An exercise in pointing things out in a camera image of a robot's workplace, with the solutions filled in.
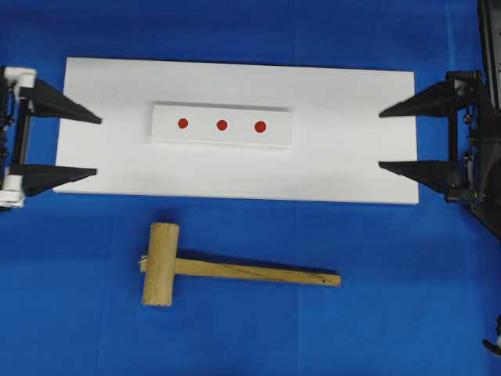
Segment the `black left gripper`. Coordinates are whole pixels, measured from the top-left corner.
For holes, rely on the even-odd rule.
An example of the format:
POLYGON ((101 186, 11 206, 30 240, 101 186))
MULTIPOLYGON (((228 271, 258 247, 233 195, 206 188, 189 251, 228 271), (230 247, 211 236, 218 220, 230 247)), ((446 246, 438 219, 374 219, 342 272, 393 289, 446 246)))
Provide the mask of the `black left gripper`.
POLYGON ((465 110, 468 151, 463 167, 451 161, 380 161, 379 167, 446 192, 447 201, 500 205, 500 112, 477 71, 450 71, 440 81, 379 113, 380 118, 441 118, 465 110), (458 185, 458 176, 463 181, 458 185))

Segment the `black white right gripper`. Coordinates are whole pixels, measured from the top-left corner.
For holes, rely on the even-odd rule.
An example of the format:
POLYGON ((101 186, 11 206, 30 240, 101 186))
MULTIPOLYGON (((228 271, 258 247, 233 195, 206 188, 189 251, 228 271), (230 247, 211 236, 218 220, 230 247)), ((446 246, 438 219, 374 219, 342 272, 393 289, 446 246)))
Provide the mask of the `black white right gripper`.
POLYGON ((34 69, 1 67, 2 212, 22 208, 26 196, 97 174, 95 168, 25 164, 32 115, 102 123, 102 118, 36 77, 34 69))

